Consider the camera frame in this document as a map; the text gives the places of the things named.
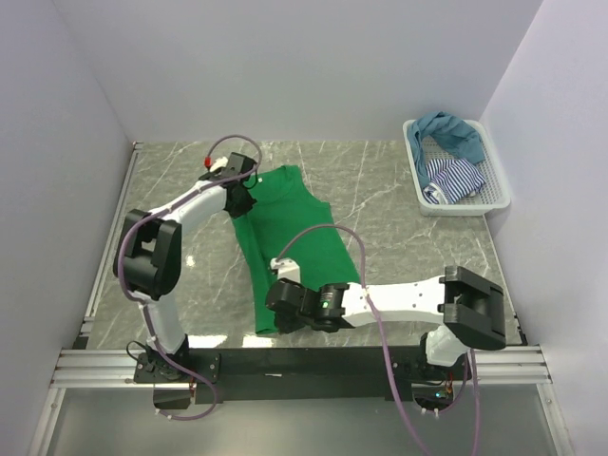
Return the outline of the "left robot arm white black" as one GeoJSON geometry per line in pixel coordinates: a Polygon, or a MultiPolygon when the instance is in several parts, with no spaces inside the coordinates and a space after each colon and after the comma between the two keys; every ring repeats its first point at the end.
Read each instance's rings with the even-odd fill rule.
{"type": "Polygon", "coordinates": [[[126,214],[113,266],[146,327],[142,368],[170,382],[194,369],[174,293],[181,277],[183,236],[219,212],[235,218],[256,203],[246,186],[257,174],[256,160],[233,152],[215,161],[207,158],[205,166],[207,172],[183,194],[155,209],[126,214]]]}

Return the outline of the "green tank top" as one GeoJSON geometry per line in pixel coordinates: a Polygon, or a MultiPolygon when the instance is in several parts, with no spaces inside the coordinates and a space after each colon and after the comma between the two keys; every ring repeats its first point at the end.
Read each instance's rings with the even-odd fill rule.
{"type": "Polygon", "coordinates": [[[317,229],[301,237],[287,252],[300,267],[301,283],[310,289],[335,282],[358,282],[360,275],[333,224],[331,206],[313,196],[306,187],[300,168],[280,166],[258,176],[250,190],[256,200],[245,215],[232,220],[238,245],[248,265],[255,309],[255,332],[277,332],[275,314],[265,299],[276,281],[270,261],[300,232],[317,229]]]}

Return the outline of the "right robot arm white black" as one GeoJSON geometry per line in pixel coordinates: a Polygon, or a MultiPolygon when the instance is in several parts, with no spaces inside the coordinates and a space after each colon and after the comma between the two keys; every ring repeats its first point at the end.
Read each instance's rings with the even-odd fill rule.
{"type": "Polygon", "coordinates": [[[266,294],[282,333],[301,327],[336,333],[372,323],[434,324],[421,341],[418,371],[437,379],[469,350],[506,347],[504,290],[461,267],[447,266],[426,280],[385,285],[333,283],[312,290],[295,281],[299,272],[280,273],[266,294]]]}

